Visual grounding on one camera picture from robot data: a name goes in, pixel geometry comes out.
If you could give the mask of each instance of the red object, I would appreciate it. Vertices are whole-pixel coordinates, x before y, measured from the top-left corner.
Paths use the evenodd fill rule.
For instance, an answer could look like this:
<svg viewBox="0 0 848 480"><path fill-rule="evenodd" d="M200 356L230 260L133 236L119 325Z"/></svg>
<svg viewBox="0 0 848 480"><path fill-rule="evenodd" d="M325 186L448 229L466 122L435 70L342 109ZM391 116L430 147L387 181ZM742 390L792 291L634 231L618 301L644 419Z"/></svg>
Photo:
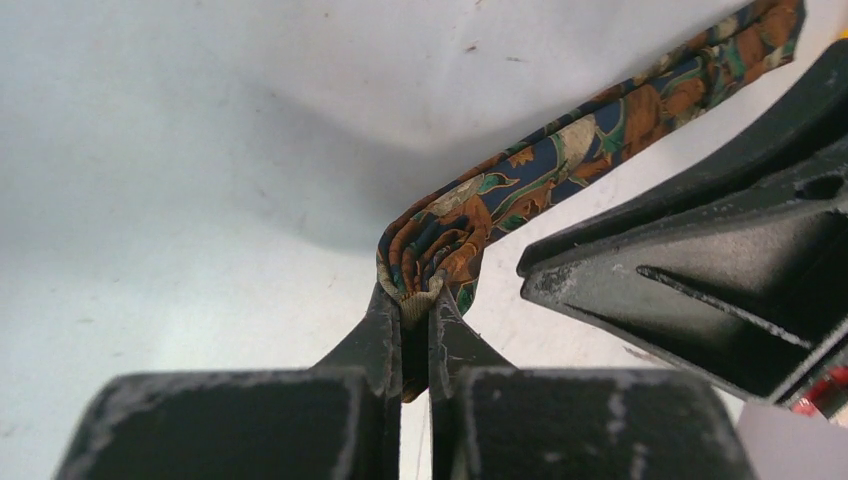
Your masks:
<svg viewBox="0 0 848 480"><path fill-rule="evenodd" d="M848 367L832 368L822 380L792 406L792 411L807 417L821 415L822 407L828 400L848 391Z"/></svg>

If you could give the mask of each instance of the necktie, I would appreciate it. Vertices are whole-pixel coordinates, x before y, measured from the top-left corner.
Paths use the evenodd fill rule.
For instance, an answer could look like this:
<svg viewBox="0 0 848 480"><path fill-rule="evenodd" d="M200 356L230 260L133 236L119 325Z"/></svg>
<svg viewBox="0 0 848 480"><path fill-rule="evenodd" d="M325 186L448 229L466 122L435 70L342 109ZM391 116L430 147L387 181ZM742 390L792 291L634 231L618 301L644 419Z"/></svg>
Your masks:
<svg viewBox="0 0 848 480"><path fill-rule="evenodd" d="M465 313L487 245L790 62L804 16L802 0L757 0L412 205L377 248L404 328L443 287Z"/></svg>

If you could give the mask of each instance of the paisley patterned tie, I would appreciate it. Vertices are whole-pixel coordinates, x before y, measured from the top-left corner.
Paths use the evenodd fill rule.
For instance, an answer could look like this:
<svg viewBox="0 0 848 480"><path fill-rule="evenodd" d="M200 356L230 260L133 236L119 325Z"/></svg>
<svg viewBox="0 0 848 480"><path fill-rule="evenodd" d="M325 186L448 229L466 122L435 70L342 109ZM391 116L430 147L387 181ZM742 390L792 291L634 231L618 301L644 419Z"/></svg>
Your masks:
<svg viewBox="0 0 848 480"><path fill-rule="evenodd" d="M790 62L804 16L802 0L757 0L410 207L377 248L404 327L445 286L465 313L485 246Z"/></svg>

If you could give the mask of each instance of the floral fabric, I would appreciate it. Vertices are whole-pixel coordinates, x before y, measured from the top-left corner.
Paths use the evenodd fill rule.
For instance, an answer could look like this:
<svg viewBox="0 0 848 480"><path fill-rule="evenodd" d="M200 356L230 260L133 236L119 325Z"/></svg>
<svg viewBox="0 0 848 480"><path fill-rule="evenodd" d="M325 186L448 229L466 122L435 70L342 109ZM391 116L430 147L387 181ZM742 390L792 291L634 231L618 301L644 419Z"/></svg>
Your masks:
<svg viewBox="0 0 848 480"><path fill-rule="evenodd" d="M804 16L802 0L757 0L415 203L377 248L404 326L444 286L465 313L487 245L790 62Z"/></svg>

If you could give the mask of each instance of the white surface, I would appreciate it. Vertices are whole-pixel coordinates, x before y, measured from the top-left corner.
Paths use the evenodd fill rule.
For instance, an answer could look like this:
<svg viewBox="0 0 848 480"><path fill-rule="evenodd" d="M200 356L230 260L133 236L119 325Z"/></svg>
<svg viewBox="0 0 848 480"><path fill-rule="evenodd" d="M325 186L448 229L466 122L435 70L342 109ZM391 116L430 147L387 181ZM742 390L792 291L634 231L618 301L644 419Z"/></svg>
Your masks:
<svg viewBox="0 0 848 480"><path fill-rule="evenodd" d="M0 477L47 477L114 375L312 364L408 204L743 3L0 2ZM796 63L487 250L484 338L521 366L644 365L521 301L518 257L760 115L848 25L807 3ZM403 478L429 476L426 412Z"/></svg>
<svg viewBox="0 0 848 480"><path fill-rule="evenodd" d="M762 480L848 478L848 429L823 416L748 404L737 431Z"/></svg>

